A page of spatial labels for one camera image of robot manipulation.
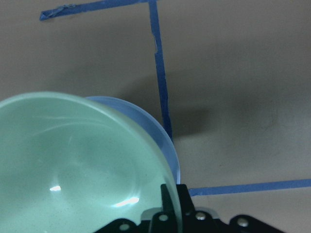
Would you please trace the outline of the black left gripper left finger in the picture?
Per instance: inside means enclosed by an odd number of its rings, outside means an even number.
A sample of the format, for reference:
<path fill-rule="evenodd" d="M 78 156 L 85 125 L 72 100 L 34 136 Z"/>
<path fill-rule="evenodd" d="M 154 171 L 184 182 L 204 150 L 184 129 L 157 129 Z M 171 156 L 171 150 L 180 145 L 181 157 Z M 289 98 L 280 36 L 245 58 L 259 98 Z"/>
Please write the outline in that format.
<path fill-rule="evenodd" d="M 174 212 L 173 202 L 165 184 L 160 186 L 162 207 L 160 211 L 153 214 L 149 233 L 176 233 L 177 220 Z"/>

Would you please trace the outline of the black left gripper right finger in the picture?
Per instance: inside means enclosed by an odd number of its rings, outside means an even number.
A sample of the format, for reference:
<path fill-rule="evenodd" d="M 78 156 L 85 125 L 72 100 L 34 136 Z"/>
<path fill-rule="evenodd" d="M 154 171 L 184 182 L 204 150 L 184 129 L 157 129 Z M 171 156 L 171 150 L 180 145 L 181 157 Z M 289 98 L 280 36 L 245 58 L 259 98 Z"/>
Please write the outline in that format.
<path fill-rule="evenodd" d="M 182 213 L 183 233 L 218 233 L 212 216 L 206 211 L 196 210 L 185 184 L 176 185 Z"/>

